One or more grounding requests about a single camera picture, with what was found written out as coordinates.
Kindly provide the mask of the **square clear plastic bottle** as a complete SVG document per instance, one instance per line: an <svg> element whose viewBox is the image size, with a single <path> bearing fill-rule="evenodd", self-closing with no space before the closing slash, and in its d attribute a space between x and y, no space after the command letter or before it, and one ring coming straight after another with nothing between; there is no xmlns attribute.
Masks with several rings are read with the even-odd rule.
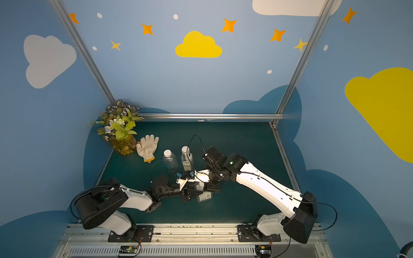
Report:
<svg viewBox="0 0 413 258"><path fill-rule="evenodd" d="M199 196L197 196L197 201L198 202L205 202L205 201L209 201L209 200L211 200L212 199L212 197L213 197L213 194L212 194L212 192L209 192L209 191L203 191L202 192L202 194L200 194Z"/></svg>

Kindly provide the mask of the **tall clear labelled bottle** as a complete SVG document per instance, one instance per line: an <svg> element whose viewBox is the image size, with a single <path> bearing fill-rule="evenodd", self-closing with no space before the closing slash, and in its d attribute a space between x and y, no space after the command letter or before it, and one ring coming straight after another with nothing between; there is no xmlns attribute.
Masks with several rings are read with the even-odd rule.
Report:
<svg viewBox="0 0 413 258"><path fill-rule="evenodd" d="M193 156L191 152L188 154L182 154L181 155L181 162L183 165L183 168L186 172L191 172L194 170L194 162L193 162Z"/></svg>

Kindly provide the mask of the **round clear plastic bottle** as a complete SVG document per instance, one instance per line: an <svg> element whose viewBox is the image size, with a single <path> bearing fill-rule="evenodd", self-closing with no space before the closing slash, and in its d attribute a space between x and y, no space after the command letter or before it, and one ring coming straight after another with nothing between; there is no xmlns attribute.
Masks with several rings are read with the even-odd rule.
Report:
<svg viewBox="0 0 413 258"><path fill-rule="evenodd" d="M166 168L174 173L177 170L178 167L178 163L177 163L177 159L174 153L172 153L172 156L169 158L164 157L163 155L163 163L165 164Z"/></svg>

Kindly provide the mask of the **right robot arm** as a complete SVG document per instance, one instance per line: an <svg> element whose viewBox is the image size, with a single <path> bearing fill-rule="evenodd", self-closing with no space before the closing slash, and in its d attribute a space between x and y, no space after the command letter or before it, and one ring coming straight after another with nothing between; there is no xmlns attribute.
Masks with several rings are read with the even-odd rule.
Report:
<svg viewBox="0 0 413 258"><path fill-rule="evenodd" d="M316 196L290 189L256 168L238 154L226 157L215 147L209 148L202 159L210 167L210 181L231 180L246 186L275 205L280 213L262 215L253 226L263 235L277 234L280 230L294 241L306 244L317 218Z"/></svg>

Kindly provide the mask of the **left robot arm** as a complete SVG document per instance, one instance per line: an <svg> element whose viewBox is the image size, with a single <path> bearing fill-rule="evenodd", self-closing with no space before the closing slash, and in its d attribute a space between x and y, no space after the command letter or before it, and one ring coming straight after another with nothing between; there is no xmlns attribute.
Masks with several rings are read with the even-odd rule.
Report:
<svg viewBox="0 0 413 258"><path fill-rule="evenodd" d="M170 185L167 176L160 176L151 183L147 191L130 189L118 181L110 179L99 186L92 187L74 197L74 205L84 229L96 227L108 229L127 240L137 234L136 223L120 208L152 212L161 205L166 197L181 196L190 201L204 193L196 187L186 187L187 180L178 179Z"/></svg>

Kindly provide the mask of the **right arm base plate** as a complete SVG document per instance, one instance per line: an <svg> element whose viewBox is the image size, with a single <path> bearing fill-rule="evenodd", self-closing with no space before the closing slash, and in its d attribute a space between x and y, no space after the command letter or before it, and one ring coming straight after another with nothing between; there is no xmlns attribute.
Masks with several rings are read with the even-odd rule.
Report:
<svg viewBox="0 0 413 258"><path fill-rule="evenodd" d="M242 243L246 242L281 242L281 236L279 234L272 234L266 236L261 233L255 226L249 224L237 225L238 241Z"/></svg>

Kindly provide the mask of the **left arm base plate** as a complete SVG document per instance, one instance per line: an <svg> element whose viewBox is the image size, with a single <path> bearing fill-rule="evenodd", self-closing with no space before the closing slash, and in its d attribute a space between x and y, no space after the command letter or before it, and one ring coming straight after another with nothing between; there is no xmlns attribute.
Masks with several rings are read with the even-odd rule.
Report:
<svg viewBox="0 0 413 258"><path fill-rule="evenodd" d="M128 231L122 235L111 231L108 237L109 243L150 243L154 233L153 225L133 225Z"/></svg>

